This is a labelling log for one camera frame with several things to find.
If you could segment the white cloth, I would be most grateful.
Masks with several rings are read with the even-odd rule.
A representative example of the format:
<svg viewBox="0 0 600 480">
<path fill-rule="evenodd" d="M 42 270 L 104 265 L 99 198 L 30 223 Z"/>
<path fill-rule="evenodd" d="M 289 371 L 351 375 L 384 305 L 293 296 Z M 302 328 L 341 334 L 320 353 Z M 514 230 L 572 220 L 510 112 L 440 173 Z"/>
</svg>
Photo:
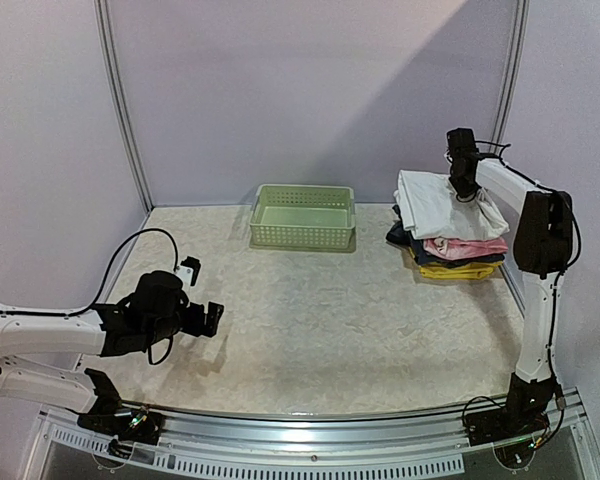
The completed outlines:
<svg viewBox="0 0 600 480">
<path fill-rule="evenodd" d="M 402 170 L 394 197 L 403 228 L 418 240 L 487 241 L 509 231 L 508 222 L 485 191 L 461 201 L 443 174 Z"/>
</svg>

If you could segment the pink patterned shorts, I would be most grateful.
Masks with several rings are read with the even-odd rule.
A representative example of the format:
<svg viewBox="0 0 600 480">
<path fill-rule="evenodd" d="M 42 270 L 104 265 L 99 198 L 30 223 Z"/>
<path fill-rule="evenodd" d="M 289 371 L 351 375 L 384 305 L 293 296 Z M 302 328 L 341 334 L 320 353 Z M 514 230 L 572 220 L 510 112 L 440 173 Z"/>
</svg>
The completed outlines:
<svg viewBox="0 0 600 480">
<path fill-rule="evenodd" d="M 423 241 L 423 248 L 432 255 L 451 261 L 503 255 L 508 252 L 508 245 L 502 237 L 486 241 L 430 238 Z"/>
</svg>

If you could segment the green plastic basket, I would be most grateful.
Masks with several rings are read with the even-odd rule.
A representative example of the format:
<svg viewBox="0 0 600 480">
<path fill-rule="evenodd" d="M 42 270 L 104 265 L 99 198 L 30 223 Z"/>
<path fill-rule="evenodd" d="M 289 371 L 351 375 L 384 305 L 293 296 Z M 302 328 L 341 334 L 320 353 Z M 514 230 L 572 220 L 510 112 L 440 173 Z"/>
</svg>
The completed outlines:
<svg viewBox="0 0 600 480">
<path fill-rule="evenodd" d="M 343 186 L 263 184 L 249 222 L 254 248 L 353 252 L 354 191 Z"/>
</svg>

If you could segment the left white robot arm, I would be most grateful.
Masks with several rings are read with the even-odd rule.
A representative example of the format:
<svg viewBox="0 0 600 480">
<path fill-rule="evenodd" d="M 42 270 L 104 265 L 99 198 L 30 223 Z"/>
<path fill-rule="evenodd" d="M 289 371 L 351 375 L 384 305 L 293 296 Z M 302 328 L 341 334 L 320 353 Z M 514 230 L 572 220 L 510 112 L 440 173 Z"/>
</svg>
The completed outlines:
<svg viewBox="0 0 600 480">
<path fill-rule="evenodd" d="M 24 360 L 26 354 L 71 353 L 101 358 L 152 353 L 176 335 L 211 338 L 224 313 L 221 304 L 189 301 L 196 275 L 190 267 L 143 274 L 135 290 L 116 303 L 84 310 L 27 312 L 0 304 L 0 397 L 90 415 L 108 434 L 128 426 L 128 412 L 108 376 L 93 369 L 64 370 Z"/>
</svg>

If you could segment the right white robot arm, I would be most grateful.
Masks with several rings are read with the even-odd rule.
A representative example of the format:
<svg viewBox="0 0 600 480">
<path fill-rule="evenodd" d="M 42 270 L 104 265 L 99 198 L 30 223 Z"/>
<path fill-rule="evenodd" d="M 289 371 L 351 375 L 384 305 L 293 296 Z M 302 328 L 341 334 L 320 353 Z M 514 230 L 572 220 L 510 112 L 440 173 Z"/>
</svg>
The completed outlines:
<svg viewBox="0 0 600 480">
<path fill-rule="evenodd" d="M 518 214 L 513 258 L 523 274 L 524 328 L 520 355 L 497 427 L 517 436 L 532 424 L 536 408 L 557 395 L 553 343 L 562 278 L 574 248 L 570 195 L 542 185 L 511 167 L 502 156 L 482 152 L 470 128 L 446 133 L 450 182 L 462 200 L 484 191 Z"/>
</svg>

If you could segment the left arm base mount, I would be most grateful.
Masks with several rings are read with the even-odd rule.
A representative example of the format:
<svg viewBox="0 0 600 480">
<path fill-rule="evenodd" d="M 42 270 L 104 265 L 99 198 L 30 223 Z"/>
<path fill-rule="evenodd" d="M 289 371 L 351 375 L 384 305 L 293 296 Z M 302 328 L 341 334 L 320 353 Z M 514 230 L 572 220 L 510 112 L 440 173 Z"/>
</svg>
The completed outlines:
<svg viewBox="0 0 600 480">
<path fill-rule="evenodd" d="M 77 425 L 112 438 L 111 451 L 116 443 L 137 442 L 157 446 L 165 416 L 145 405 L 126 407 L 109 377 L 101 371 L 87 368 L 84 373 L 94 385 L 96 400 L 86 413 L 79 413 Z"/>
</svg>

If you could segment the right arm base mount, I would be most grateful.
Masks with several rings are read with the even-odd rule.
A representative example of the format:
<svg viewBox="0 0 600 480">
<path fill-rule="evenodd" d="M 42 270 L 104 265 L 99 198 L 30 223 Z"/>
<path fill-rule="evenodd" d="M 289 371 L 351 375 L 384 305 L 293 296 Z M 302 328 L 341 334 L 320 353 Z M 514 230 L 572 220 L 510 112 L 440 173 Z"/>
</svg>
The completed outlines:
<svg viewBox="0 0 600 480">
<path fill-rule="evenodd" d="M 467 401 L 461 423 L 470 445 L 491 444 L 501 466 L 518 470 L 526 468 L 535 453 L 554 439 L 563 425 L 565 409 L 559 383 L 513 380 L 503 404 L 488 396 Z"/>
</svg>

